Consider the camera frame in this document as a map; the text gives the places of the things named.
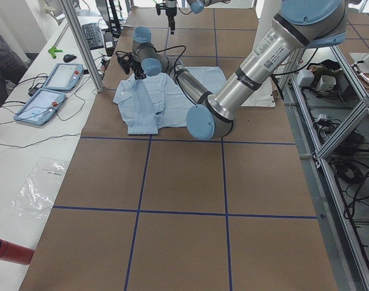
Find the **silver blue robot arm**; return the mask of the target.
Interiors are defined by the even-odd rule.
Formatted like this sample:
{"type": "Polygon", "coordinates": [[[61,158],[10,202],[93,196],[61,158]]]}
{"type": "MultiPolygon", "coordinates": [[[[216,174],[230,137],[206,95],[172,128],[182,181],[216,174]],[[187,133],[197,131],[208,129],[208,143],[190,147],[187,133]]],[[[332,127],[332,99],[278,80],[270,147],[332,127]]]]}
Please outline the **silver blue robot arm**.
{"type": "MultiPolygon", "coordinates": [[[[204,10],[205,7],[208,7],[210,5],[218,4],[218,3],[224,3],[229,4],[230,1],[187,1],[191,11],[190,13],[199,14],[204,10]]],[[[177,1],[171,1],[166,0],[162,1],[162,3],[155,5],[157,15],[161,15],[161,12],[164,10],[165,15],[168,18],[168,26],[170,29],[170,34],[175,33],[175,17],[177,15],[178,6],[177,1]]]]}
{"type": "Polygon", "coordinates": [[[136,27],[132,57],[144,76],[169,75],[195,102],[186,116],[188,132],[198,140],[224,137],[233,130],[235,111],[296,49],[344,41],[348,1],[282,1],[267,34],[217,94],[210,92],[180,61],[158,53],[151,31],[136,27]]]}

